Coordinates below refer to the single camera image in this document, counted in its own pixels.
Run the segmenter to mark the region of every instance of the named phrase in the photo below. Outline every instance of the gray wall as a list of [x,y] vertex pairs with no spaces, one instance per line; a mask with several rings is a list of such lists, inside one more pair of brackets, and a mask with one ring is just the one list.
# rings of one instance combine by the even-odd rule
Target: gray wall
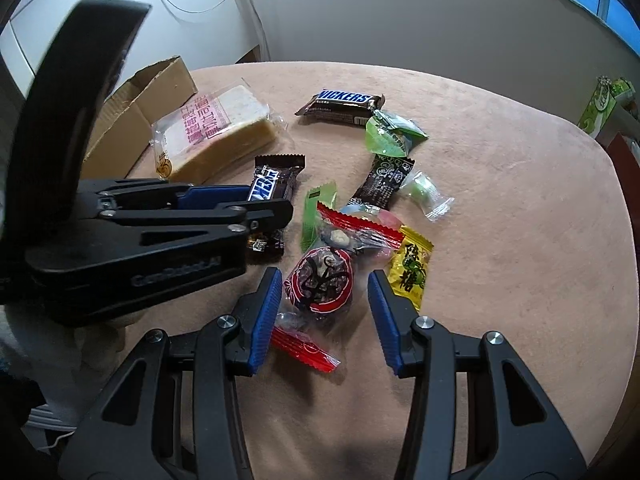
[[640,58],[569,0],[255,0],[255,5],[273,60],[429,72],[574,123],[597,76],[624,75],[640,90]]

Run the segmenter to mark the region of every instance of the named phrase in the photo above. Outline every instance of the cardboard box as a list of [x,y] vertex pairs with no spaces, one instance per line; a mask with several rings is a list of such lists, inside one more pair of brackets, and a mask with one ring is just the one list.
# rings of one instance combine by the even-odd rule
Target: cardboard box
[[197,92],[180,57],[139,70],[102,106],[80,178],[124,178],[152,138],[151,125]]

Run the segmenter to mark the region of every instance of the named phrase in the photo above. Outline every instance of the green candy wrapper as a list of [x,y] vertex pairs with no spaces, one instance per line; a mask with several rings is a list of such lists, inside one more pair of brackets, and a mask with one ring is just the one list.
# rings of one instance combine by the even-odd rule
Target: green candy wrapper
[[428,138],[413,121],[391,112],[374,110],[367,121],[365,146],[379,155],[407,156],[415,144]]
[[319,219],[318,202],[322,202],[329,208],[335,207],[335,197],[337,185],[334,180],[315,187],[305,196],[305,209],[302,213],[302,238],[300,248],[306,252],[311,244],[316,240],[316,223]]

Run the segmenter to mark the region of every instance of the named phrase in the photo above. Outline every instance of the white cloth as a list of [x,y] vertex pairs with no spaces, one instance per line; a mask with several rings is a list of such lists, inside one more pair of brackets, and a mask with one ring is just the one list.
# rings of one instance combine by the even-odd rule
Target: white cloth
[[36,381],[51,411],[76,426],[118,364],[126,320],[68,328],[38,303],[0,306],[0,358],[8,372]]

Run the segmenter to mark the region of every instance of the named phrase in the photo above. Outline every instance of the table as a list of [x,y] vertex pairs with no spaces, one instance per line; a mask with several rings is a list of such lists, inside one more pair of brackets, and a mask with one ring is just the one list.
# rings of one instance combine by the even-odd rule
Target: table
[[[372,155],[363,130],[300,124],[294,112],[322,88],[383,92],[385,108],[417,121],[431,139],[416,165],[456,201],[432,224],[411,202],[392,206],[435,245],[422,314],[452,332],[502,331],[548,393],[590,461],[609,431],[638,336],[638,276],[628,213],[606,153],[576,126],[505,97],[425,73],[329,62],[242,64],[193,72],[201,91],[244,78],[289,122],[273,152],[304,153],[295,212],[280,263],[299,259],[302,202],[331,179],[343,204]],[[252,180],[246,160],[216,183]],[[153,176],[145,153],[130,176]],[[127,350],[146,330],[197,330],[228,312],[262,269],[154,307],[128,329]],[[366,316],[330,375],[271,350],[260,373],[238,380],[242,423],[256,479],[388,479],[401,449],[413,387],[385,366]],[[464,385],[464,378],[459,384]],[[466,428],[465,394],[458,427]],[[190,425],[191,413],[183,424]],[[463,467],[465,431],[456,437]]]

